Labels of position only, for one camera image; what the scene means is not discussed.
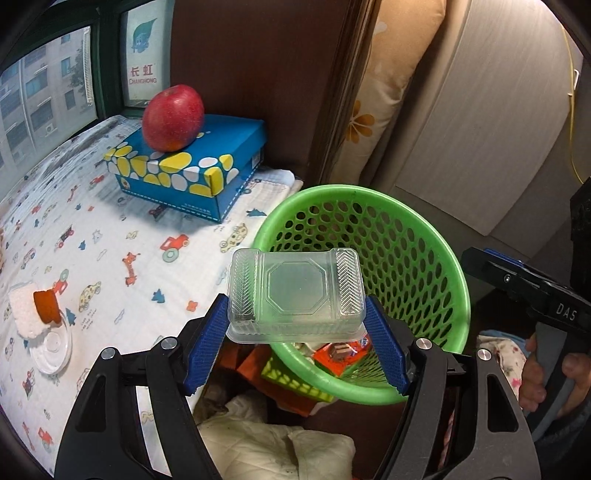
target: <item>bed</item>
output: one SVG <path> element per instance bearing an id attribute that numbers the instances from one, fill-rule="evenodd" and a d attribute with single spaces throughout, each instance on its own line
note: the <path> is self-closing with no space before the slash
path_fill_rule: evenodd
<path id="1" fill-rule="evenodd" d="M 0 406 L 33 456 L 53 474 L 70 409 L 107 346 L 149 349 L 202 316 L 225 292 L 228 265 L 267 214 L 302 185 L 286 170 L 257 172 L 222 224 L 122 193 L 103 153 L 139 128 L 109 118 L 65 142 L 0 204 L 5 262 L 0 270 Z M 173 261 L 163 253 L 177 249 Z M 37 371 L 8 304 L 11 286 L 53 288 L 73 338 L 57 375 Z M 153 467 L 169 473 L 147 388 L 138 405 Z M 191 409 L 199 393 L 188 398 Z"/>

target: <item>box lid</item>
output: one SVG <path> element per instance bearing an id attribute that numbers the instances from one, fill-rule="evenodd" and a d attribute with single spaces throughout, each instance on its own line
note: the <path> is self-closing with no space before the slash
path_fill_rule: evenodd
<path id="1" fill-rule="evenodd" d="M 162 153 L 144 141 L 141 128 L 106 154 L 111 173 L 212 197 L 219 194 L 267 141 L 262 120 L 205 115 L 197 138 Z"/>

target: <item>white sponge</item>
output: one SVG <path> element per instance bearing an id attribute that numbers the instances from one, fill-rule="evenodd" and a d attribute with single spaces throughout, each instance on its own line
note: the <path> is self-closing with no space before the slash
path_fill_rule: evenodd
<path id="1" fill-rule="evenodd" d="M 28 340 L 41 335 L 50 325 L 43 323 L 37 313 L 33 293 L 39 288 L 34 283 L 27 283 L 13 287 L 8 292 L 8 301 L 12 309 L 18 334 Z"/>

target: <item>clear plastic dish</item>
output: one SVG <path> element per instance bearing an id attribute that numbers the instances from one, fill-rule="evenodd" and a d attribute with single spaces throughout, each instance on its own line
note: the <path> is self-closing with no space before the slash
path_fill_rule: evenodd
<path id="1" fill-rule="evenodd" d="M 226 335 L 237 343 L 348 342 L 365 334 L 365 292 L 352 248 L 237 250 Z"/>

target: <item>red tractor print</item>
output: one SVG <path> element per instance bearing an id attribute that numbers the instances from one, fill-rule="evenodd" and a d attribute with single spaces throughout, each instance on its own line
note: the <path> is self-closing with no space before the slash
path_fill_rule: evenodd
<path id="1" fill-rule="evenodd" d="M 68 227 L 68 230 L 66 230 L 60 237 L 60 239 L 56 242 L 56 246 L 53 249 L 53 251 L 56 251 L 58 248 L 61 248 L 64 246 L 64 242 L 66 241 L 66 238 L 68 238 L 69 236 L 74 235 L 74 230 L 72 230 L 72 226 L 70 225 Z"/>
<path id="2" fill-rule="evenodd" d="M 160 250 L 164 250 L 162 254 L 162 260 L 166 263 L 174 262 L 178 258 L 178 251 L 182 247 L 186 247 L 189 244 L 189 237 L 184 233 L 179 235 L 177 238 L 169 236 L 162 245 Z"/>

